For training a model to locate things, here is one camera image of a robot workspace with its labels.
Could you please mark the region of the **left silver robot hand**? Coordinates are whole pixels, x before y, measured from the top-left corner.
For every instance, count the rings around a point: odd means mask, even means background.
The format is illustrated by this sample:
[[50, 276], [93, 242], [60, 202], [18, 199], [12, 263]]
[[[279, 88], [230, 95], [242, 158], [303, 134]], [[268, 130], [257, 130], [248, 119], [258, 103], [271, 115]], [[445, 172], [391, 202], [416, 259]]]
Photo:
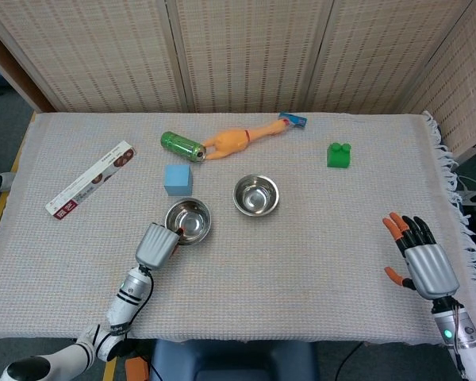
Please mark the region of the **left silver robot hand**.
[[160, 269], [179, 244], [183, 229], [175, 231], [151, 223], [136, 250], [136, 262], [149, 270]]

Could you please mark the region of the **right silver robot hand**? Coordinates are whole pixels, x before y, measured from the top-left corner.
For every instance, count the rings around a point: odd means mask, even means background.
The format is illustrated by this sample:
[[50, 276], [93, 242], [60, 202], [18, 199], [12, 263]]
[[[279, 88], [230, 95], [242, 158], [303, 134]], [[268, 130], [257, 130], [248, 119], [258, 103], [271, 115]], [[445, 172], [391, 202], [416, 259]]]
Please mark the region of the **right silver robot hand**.
[[417, 291], [424, 299], [451, 297], [459, 281], [444, 249], [437, 244], [432, 231], [418, 216], [400, 216], [394, 212], [382, 219], [409, 271], [409, 277], [385, 267], [388, 278], [400, 287]]

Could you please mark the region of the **steel bowl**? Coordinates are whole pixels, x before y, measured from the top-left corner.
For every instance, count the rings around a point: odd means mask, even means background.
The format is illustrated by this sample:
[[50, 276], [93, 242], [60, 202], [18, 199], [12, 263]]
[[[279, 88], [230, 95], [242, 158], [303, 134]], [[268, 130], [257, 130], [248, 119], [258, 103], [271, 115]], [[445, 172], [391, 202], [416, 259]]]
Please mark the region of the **steel bowl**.
[[239, 179], [234, 186], [233, 201], [279, 202], [277, 184], [265, 175], [250, 174]]
[[202, 242], [211, 229], [208, 206], [196, 198], [180, 198], [167, 211], [164, 225], [177, 232], [182, 230], [178, 244], [188, 246]]
[[235, 207], [245, 216], [264, 217], [271, 214], [278, 206], [277, 202], [236, 202]]

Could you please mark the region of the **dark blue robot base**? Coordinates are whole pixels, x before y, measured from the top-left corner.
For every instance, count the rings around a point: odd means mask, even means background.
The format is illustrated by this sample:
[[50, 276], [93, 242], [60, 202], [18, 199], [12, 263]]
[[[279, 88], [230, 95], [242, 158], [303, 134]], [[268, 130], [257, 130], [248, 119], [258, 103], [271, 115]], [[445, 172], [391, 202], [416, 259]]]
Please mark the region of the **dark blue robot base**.
[[319, 381], [317, 349], [303, 341], [158, 340], [149, 381]]

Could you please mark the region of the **light blue foam cube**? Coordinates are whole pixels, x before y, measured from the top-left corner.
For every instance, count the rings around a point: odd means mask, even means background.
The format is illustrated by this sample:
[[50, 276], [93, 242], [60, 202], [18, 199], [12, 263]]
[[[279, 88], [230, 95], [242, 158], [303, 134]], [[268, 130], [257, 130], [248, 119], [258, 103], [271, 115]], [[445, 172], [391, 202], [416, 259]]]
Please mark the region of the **light blue foam cube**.
[[163, 186], [169, 196], [191, 196], [193, 176], [189, 164], [168, 164]]

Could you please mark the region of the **baking paper box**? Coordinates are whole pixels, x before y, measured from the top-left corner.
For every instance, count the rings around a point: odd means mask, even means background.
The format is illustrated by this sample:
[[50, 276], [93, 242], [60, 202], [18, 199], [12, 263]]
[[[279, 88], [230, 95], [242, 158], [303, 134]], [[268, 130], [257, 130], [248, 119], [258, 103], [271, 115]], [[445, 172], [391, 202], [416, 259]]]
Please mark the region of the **baking paper box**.
[[135, 155], [134, 147], [124, 140], [121, 141], [48, 202], [45, 209], [57, 220], [64, 219]]

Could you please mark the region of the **green drink can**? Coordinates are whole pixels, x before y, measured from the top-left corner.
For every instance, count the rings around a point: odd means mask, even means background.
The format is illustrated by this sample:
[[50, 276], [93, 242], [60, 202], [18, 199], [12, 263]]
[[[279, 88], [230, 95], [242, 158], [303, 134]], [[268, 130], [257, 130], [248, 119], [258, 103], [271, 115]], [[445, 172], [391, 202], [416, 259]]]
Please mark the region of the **green drink can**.
[[160, 143], [167, 151], [191, 162], [202, 162], [206, 158], [206, 148], [202, 144], [171, 131], [162, 134]]

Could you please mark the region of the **orange box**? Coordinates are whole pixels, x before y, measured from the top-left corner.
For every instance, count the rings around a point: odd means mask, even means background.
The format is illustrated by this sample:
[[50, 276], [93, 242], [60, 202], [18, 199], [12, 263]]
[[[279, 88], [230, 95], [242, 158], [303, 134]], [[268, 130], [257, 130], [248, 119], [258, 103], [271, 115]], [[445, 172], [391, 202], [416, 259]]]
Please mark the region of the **orange box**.
[[141, 357], [134, 357], [125, 361], [126, 381], [148, 381], [149, 366]]

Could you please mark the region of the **orange rubber chicken toy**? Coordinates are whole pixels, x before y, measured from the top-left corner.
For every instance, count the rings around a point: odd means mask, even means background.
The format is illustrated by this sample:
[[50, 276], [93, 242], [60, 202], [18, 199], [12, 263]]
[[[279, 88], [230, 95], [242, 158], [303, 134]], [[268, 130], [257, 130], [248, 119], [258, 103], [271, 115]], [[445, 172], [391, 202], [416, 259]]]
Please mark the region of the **orange rubber chicken toy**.
[[257, 129], [229, 129], [218, 133], [203, 143], [206, 149], [211, 148], [212, 152], [207, 152], [207, 160], [217, 160], [230, 156], [237, 152], [242, 152], [254, 141], [268, 136], [284, 133], [293, 124], [286, 118], [265, 125]]

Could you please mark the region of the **woven grey tablecloth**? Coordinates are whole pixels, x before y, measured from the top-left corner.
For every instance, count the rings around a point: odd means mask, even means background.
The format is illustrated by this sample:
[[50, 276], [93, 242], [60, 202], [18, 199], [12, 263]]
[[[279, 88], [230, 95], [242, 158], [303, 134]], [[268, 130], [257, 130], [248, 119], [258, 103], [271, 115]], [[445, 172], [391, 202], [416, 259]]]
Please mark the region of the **woven grey tablecloth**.
[[[148, 226], [174, 199], [163, 186], [179, 158], [167, 130], [204, 140], [274, 114], [40, 114], [30, 125], [0, 224], [0, 338], [77, 337], [106, 323]], [[307, 114], [307, 126], [192, 167], [211, 230], [153, 274], [132, 334], [190, 339], [438, 343], [432, 305], [391, 282], [405, 262], [382, 219], [421, 217], [443, 246], [476, 326], [476, 247], [456, 205], [452, 156], [428, 113]], [[45, 206], [121, 141], [136, 155], [64, 219]], [[349, 143], [348, 168], [327, 167]], [[242, 214], [237, 181], [265, 175], [277, 208]]]

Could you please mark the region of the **green toy brick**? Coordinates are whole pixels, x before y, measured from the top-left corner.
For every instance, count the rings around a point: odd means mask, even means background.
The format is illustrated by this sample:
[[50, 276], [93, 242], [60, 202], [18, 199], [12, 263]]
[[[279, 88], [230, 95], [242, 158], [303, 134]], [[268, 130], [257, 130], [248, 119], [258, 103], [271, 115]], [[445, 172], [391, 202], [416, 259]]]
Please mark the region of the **green toy brick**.
[[348, 168], [351, 162], [351, 145], [349, 143], [331, 143], [327, 149], [327, 167]]

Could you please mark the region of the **woven folding screen panel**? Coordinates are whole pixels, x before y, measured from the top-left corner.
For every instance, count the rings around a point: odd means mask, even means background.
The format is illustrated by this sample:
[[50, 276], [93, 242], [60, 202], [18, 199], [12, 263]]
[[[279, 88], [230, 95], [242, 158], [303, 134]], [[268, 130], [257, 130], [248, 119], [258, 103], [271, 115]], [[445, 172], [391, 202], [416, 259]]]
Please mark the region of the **woven folding screen panel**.
[[469, 0], [333, 0], [311, 111], [388, 114]]
[[333, 4], [166, 0], [189, 110], [302, 110]]
[[476, 0], [471, 0], [399, 104], [405, 114], [427, 110], [460, 163], [476, 154]]
[[0, 41], [60, 112], [191, 112], [166, 0], [0, 0]]

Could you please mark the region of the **brown wooden board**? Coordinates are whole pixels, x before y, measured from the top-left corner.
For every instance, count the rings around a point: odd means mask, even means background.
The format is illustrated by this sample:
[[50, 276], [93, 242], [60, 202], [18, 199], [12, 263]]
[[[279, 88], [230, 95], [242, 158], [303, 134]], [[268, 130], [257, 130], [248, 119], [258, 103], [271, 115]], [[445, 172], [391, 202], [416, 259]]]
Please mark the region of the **brown wooden board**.
[[0, 73], [9, 85], [37, 112], [56, 112], [56, 108], [44, 96], [23, 67], [0, 41]]

